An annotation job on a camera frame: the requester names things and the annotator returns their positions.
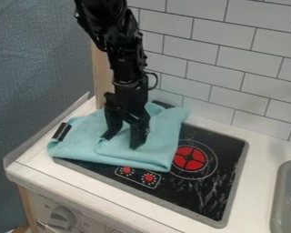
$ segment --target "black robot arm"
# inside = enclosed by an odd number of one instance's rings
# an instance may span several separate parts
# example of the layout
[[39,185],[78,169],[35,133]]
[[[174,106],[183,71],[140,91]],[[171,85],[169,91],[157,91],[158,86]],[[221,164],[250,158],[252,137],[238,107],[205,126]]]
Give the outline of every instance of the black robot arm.
[[75,0],[75,5],[78,24],[107,52],[114,72],[115,93],[105,93],[108,130],[102,137],[114,137],[125,121],[131,126],[130,147],[137,148],[150,130],[145,110],[149,90],[146,55],[138,23],[126,0]]

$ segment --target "red dot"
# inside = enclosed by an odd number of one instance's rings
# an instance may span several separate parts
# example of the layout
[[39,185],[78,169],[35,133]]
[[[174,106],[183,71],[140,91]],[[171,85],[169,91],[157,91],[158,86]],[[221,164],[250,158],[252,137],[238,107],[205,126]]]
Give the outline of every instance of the red dot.
[[126,174],[129,174],[132,172],[132,168],[131,167],[124,167],[123,168],[123,172],[126,173]]
[[145,175],[145,181],[146,182],[152,182],[153,180],[154,180],[153,175],[151,175],[151,174],[146,174]]

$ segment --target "gray curtain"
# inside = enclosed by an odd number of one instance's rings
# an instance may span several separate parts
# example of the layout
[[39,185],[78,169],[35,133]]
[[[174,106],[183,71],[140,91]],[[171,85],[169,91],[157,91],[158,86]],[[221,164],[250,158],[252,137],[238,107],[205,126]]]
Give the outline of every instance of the gray curtain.
[[0,232],[25,224],[2,159],[91,90],[90,42],[73,0],[0,0]]

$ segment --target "cloth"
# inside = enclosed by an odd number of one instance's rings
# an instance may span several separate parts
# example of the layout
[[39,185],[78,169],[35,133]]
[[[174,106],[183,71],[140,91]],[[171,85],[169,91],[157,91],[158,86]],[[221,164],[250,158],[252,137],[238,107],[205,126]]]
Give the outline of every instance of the cloth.
[[147,103],[145,109],[151,116],[151,132],[146,143],[135,150],[129,147],[130,127],[127,123],[111,140],[101,138],[107,126],[104,110],[98,110],[89,116],[70,119],[68,123],[72,128],[65,139],[61,142],[52,139],[48,153],[52,157],[168,172],[181,124],[188,113],[183,108],[164,109],[154,103]]

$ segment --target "black stovetop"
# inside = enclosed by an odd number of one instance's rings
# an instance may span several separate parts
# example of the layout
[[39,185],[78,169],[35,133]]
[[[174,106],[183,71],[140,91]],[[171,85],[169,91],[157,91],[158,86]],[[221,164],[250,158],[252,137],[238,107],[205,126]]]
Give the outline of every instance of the black stovetop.
[[69,159],[65,164],[99,174],[108,184],[209,225],[215,221],[213,227],[221,228],[232,206],[231,190],[236,191],[234,183],[243,166],[245,145],[242,140],[183,124],[169,173]]

